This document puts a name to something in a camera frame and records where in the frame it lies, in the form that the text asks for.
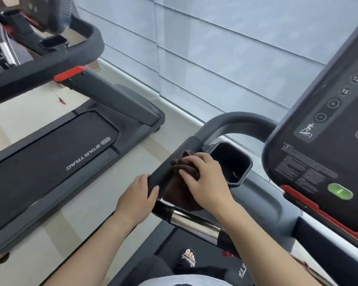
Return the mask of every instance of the runner icon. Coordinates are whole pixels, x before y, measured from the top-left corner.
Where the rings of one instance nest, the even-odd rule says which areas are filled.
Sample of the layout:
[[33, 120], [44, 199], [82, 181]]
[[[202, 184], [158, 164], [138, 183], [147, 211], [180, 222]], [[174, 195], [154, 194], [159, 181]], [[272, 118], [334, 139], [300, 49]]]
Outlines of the runner icon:
[[310, 130], [314, 127], [314, 124], [308, 124], [306, 128], [300, 131], [300, 134], [303, 134], [309, 138], [313, 136], [313, 134], [310, 132]]

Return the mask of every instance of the woman's left hand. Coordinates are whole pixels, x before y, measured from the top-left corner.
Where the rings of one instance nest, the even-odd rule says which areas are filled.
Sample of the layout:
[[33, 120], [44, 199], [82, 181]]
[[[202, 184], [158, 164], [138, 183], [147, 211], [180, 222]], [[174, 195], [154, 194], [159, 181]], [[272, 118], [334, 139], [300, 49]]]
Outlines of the woman's left hand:
[[120, 196], [115, 209], [114, 218], [136, 226], [143, 222], [151, 213], [157, 201], [159, 186], [156, 186], [148, 196], [148, 174], [135, 178], [126, 191]]

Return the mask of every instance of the pants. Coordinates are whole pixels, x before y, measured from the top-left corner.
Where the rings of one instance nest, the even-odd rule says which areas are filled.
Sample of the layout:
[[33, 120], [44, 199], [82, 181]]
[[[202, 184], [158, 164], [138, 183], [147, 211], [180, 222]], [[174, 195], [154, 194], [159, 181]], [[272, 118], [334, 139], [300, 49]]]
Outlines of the pants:
[[233, 286], [238, 286], [242, 283], [242, 279], [239, 275], [229, 269], [208, 266], [194, 268], [180, 267], [172, 270], [161, 257], [154, 255], [140, 261], [124, 279], [121, 286], [138, 286], [142, 282], [149, 279], [181, 274], [210, 276], [224, 280]]

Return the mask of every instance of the brown towel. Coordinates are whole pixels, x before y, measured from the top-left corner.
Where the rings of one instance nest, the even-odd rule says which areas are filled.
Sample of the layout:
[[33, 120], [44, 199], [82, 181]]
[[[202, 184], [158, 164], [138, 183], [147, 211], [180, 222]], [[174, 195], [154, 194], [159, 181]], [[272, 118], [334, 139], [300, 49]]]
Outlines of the brown towel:
[[179, 170], [185, 170], [195, 180], [200, 178], [199, 170], [192, 162], [183, 158], [195, 155], [192, 151], [185, 151], [180, 158], [173, 159], [170, 163], [174, 168], [174, 176], [163, 194], [163, 199], [187, 211], [200, 211], [203, 208], [195, 201], [189, 188], [179, 174]]

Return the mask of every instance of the warning label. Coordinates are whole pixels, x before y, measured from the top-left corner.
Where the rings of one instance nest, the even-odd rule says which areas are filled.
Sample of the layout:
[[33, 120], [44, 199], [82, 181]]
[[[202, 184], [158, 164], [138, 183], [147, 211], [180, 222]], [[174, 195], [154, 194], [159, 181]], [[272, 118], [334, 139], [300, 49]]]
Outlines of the warning label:
[[284, 144], [282, 150], [288, 155], [274, 170], [306, 191], [318, 192], [317, 186], [327, 178], [338, 178], [337, 173], [296, 151], [290, 144]]

